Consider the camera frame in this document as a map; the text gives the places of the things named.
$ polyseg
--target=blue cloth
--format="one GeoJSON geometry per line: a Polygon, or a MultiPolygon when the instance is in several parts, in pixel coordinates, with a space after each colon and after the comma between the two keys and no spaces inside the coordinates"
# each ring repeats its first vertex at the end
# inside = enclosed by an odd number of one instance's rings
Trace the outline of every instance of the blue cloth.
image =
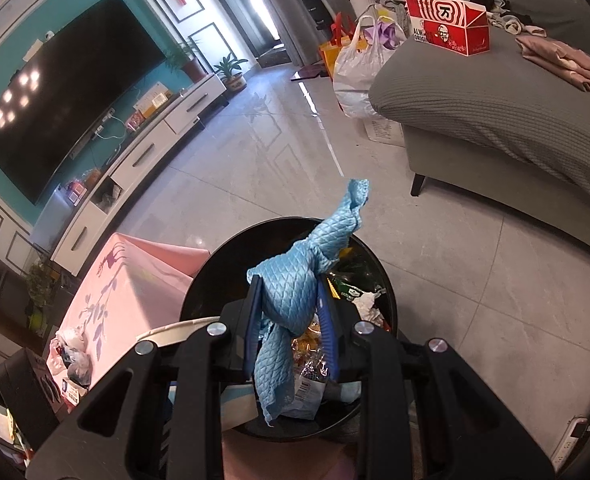
{"type": "Polygon", "coordinates": [[[255,388],[267,422],[293,402],[291,340],[301,336],[313,319],[316,276],[336,263],[350,235],[361,227],[360,209],[368,194],[368,180],[351,180],[339,208],[306,239],[246,272],[248,283],[256,274],[264,279],[262,347],[255,361],[255,388]]]}

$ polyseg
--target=tiled floor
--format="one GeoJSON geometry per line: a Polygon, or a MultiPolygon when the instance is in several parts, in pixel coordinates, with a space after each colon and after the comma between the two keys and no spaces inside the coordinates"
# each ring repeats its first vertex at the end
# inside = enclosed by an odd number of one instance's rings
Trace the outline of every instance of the tiled floor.
{"type": "Polygon", "coordinates": [[[385,263],[400,329],[448,339],[550,454],[590,408],[590,256],[453,187],[411,197],[404,148],[370,141],[328,79],[292,73],[252,78],[120,230],[214,250],[265,219],[327,216],[347,178],[370,179],[358,236],[385,263]]]}

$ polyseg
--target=tv screen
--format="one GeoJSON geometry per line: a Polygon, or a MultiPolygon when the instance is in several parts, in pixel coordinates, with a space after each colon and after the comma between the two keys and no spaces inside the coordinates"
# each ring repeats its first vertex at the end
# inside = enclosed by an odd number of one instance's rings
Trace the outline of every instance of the tv screen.
{"type": "Polygon", "coordinates": [[[0,97],[0,168],[37,202],[70,150],[165,56],[123,0],[101,0],[44,43],[0,97]]]}

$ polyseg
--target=orange bag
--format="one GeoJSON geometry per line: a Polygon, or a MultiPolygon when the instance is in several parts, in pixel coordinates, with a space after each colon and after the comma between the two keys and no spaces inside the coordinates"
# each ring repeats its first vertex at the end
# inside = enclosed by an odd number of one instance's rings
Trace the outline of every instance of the orange bag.
{"type": "Polygon", "coordinates": [[[342,13],[338,12],[337,16],[335,17],[335,23],[331,25],[331,31],[333,33],[333,37],[330,41],[326,41],[326,43],[322,43],[319,46],[319,55],[322,57],[324,65],[326,65],[328,75],[331,79],[333,79],[333,70],[335,69],[337,56],[339,56],[339,51],[342,50],[343,46],[351,43],[353,34],[355,33],[355,23],[349,16],[348,30],[346,30],[344,25],[342,25],[342,13]]]}

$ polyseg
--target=sofa cushion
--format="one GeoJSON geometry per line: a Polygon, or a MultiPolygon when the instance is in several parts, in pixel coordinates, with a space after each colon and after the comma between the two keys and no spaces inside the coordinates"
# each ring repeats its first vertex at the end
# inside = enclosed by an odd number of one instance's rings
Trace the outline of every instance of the sofa cushion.
{"type": "Polygon", "coordinates": [[[489,52],[466,57],[407,40],[375,78],[386,118],[501,150],[590,195],[590,92],[522,58],[491,27],[489,52]]]}

